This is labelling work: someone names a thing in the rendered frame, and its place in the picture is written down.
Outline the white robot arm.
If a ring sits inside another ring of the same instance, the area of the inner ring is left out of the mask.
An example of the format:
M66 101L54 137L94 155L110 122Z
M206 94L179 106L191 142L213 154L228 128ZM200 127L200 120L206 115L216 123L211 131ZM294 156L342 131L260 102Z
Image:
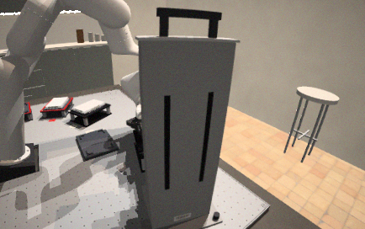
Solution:
M8 31L8 51L0 58L0 166L18 164L30 156L24 136L24 82L45 49L51 25L67 9L96 19L113 54L139 56L127 25L130 9L123 0L27 0ZM137 107L139 71L120 82Z

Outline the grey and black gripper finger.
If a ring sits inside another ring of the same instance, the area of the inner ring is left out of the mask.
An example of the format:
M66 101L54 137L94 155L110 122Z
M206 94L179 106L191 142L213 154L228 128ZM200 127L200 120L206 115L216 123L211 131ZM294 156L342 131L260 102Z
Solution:
M132 129L136 129L136 131L139 132L139 135L142 136L141 120L134 117L132 119L126 120L126 125L130 126Z

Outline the black cylindrical knob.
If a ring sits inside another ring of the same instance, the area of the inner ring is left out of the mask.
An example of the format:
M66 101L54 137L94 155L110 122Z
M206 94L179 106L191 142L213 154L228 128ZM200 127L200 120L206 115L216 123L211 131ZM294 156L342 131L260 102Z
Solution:
M218 220L218 219L220 218L220 213L216 211L216 212L214 213L214 215L213 215L213 218L214 218L215 220Z

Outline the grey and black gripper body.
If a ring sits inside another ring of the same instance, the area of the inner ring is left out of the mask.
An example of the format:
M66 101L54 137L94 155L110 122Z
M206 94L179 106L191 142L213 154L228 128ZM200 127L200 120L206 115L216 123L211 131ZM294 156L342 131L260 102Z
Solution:
M140 104L136 107L135 117L141 120Z

